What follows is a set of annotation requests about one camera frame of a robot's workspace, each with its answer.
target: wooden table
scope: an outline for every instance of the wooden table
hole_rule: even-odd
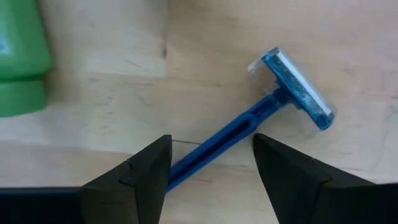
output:
[[[41,146],[60,155],[70,148],[134,154],[172,134],[190,142],[175,143],[177,160],[261,99],[246,67],[278,45],[338,116],[319,133],[288,106],[258,132],[361,177],[397,180],[393,0],[38,2],[55,62],[46,80],[50,105],[0,119],[5,149],[23,144],[31,151],[26,159],[39,157]],[[275,223],[250,143],[241,141],[168,194],[162,223]],[[104,152],[85,153],[83,161]],[[81,168],[92,178],[102,166]]]

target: razor head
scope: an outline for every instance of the razor head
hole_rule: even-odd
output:
[[[296,106],[305,110],[321,130],[331,126],[335,118],[334,106],[314,88],[281,48],[273,48],[261,60],[276,75],[280,87],[291,92]]]

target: blue razor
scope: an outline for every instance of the blue razor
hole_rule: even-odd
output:
[[[281,48],[268,51],[256,66],[268,67],[276,76],[279,87],[174,164],[167,191],[250,135],[264,120],[288,103],[305,110],[319,129],[331,126],[335,118],[333,105],[316,91]]]

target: green plastic container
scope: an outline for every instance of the green plastic container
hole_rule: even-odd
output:
[[[0,0],[0,116],[41,110],[50,54],[35,0]]]

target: green bottle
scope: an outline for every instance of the green bottle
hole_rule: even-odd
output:
[[[35,0],[0,0],[0,117],[45,107],[50,65]]]

